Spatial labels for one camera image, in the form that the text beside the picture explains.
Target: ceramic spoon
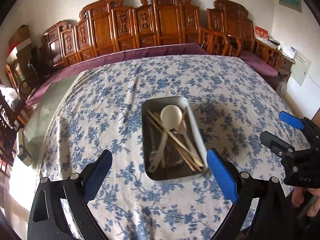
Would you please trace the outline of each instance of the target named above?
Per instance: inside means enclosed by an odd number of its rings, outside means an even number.
[[[173,128],[176,128],[181,123],[182,112],[179,107],[174,105],[168,105],[162,109],[160,114],[160,120],[167,130],[171,130]],[[164,132],[162,134],[161,143],[159,145],[158,151],[150,163],[150,167],[148,169],[150,173],[154,173],[158,168],[159,163],[164,154],[164,148],[167,144],[167,139],[168,134]]]

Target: hand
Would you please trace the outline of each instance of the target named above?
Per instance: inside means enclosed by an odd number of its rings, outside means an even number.
[[[307,211],[308,217],[315,217],[320,209],[320,188],[308,188],[308,191],[312,195],[319,197],[316,200],[316,202]],[[294,187],[291,201],[292,201],[292,204],[296,207],[299,207],[303,203],[304,196],[303,196],[302,187]]]

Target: metal tray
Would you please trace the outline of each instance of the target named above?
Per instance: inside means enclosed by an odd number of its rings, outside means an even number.
[[[187,108],[187,114],[185,117],[185,122],[187,125],[187,134],[190,141],[192,142],[193,146],[199,153],[204,163],[204,166],[202,167],[203,172],[191,171],[191,169],[188,167],[186,163],[184,163],[184,165],[176,171],[169,170],[169,169],[164,169],[164,170],[158,169],[154,173],[148,172],[148,168],[150,166],[149,155],[152,150],[152,143],[151,143],[151,136],[150,136],[150,131],[148,127],[148,121],[146,118],[147,116],[149,116],[147,110],[150,110],[151,112],[160,113],[161,110],[167,105],[176,105],[181,110]],[[142,143],[143,143],[144,168],[145,168],[146,175],[150,179],[156,180],[156,181],[165,180],[169,183],[177,183],[177,182],[181,182],[181,178],[189,177],[190,179],[193,179],[192,177],[194,176],[199,177],[199,175],[201,176],[204,172],[207,171],[208,169],[208,164],[206,161],[207,150],[204,146],[204,142],[199,132],[198,125],[196,123],[196,119],[191,109],[191,106],[186,98],[175,96],[175,97],[149,99],[142,104],[141,115],[142,115]],[[155,146],[157,150],[161,140],[161,133],[156,129],[154,129],[154,138],[155,138]]]

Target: white tablecloth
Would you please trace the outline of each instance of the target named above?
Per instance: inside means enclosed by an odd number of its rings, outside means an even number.
[[[278,120],[289,111],[284,102],[239,58],[143,58],[79,75],[49,127],[39,179],[66,179],[109,149],[111,170],[88,204],[109,239],[210,239],[231,207],[214,177],[166,185],[144,173],[141,105],[174,95],[189,100],[206,148],[254,178],[284,178],[279,158],[259,141],[262,131],[307,147],[300,131]]]

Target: purple seat cushion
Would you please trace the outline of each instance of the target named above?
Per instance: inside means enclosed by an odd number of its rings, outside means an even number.
[[[269,66],[262,59],[258,58],[250,51],[243,51],[240,55],[240,59],[247,63],[251,68],[253,68],[260,76],[278,76],[278,71],[276,71],[273,67]]]
[[[177,45],[165,45],[147,47],[141,49],[131,49],[116,52],[113,54],[104,55],[89,59],[70,67],[66,67],[52,74],[41,87],[26,101],[27,105],[33,105],[39,103],[47,89],[52,83],[56,83],[60,80],[68,78],[73,75],[77,75],[82,71],[100,67],[107,64],[117,63],[126,60],[133,60],[145,57],[158,57],[158,56],[172,56],[172,55],[209,55],[204,49],[202,49],[197,43],[177,44]]]

